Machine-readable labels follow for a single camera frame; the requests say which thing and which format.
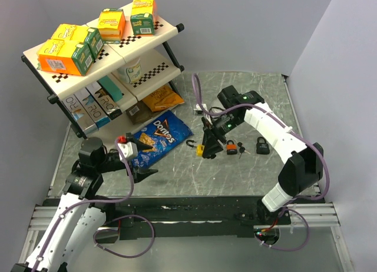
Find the yellow padlock with key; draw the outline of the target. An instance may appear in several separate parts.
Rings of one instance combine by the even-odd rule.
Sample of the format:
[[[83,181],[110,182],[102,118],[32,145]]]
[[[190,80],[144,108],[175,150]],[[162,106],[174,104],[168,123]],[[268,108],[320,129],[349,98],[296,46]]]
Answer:
[[[186,145],[196,150],[196,156],[202,157],[204,152],[204,145],[197,144],[194,140],[186,140]]]

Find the orange padlock with keys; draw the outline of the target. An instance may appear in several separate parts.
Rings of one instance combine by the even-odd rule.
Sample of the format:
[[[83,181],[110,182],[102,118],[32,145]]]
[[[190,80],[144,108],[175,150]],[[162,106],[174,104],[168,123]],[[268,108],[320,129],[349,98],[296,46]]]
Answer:
[[[233,140],[227,140],[226,142],[226,154],[227,155],[236,155],[238,152],[237,145]]]

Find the orange padlock key bunch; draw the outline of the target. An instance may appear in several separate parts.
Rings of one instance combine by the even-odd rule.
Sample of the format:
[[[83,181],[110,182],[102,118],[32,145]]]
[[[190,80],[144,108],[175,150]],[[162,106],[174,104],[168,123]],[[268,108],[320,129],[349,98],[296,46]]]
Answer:
[[[250,154],[250,152],[246,150],[242,142],[238,142],[237,146],[239,147],[239,158],[241,158],[244,153]]]

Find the black padlock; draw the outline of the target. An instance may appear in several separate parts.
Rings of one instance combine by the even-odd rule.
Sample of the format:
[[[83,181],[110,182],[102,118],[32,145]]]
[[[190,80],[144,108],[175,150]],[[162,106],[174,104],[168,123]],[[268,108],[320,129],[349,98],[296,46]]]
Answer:
[[[256,154],[259,155],[269,155],[270,148],[267,143],[267,140],[264,137],[258,137],[256,143]]]

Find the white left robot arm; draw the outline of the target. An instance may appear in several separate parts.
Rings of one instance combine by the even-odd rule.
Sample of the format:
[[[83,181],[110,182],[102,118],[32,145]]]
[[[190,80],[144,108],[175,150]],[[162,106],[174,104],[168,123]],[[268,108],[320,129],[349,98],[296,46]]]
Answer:
[[[150,145],[130,133],[116,138],[113,150],[108,150],[100,138],[85,139],[45,234],[26,261],[15,264],[12,271],[68,271],[98,228],[115,222],[115,205],[132,195],[128,193],[121,199],[97,195],[102,175],[126,170],[133,189],[136,183],[156,173],[131,165],[140,151],[149,149]]]

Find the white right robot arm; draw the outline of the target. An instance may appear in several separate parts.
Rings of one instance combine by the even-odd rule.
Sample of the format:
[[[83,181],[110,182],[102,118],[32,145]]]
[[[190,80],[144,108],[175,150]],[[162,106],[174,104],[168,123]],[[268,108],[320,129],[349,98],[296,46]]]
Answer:
[[[216,116],[201,118],[202,157],[214,158],[226,145],[226,134],[240,124],[245,122],[253,127],[283,163],[277,184],[256,205],[258,220],[270,224],[284,205],[322,179],[323,149],[318,143],[308,146],[298,139],[256,91],[241,94],[231,85],[222,89],[217,98],[224,110]]]

